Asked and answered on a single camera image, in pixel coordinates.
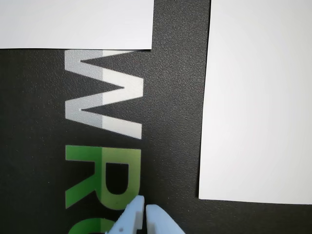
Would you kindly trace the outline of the plastic gripper finger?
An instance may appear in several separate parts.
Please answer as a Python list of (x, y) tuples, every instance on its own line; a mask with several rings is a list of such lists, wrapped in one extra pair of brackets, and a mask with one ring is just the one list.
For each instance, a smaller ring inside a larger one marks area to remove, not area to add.
[(136, 234), (143, 226), (144, 196), (137, 195), (125, 208), (107, 234)]
[(146, 206), (147, 234), (185, 234), (171, 216), (160, 206)]

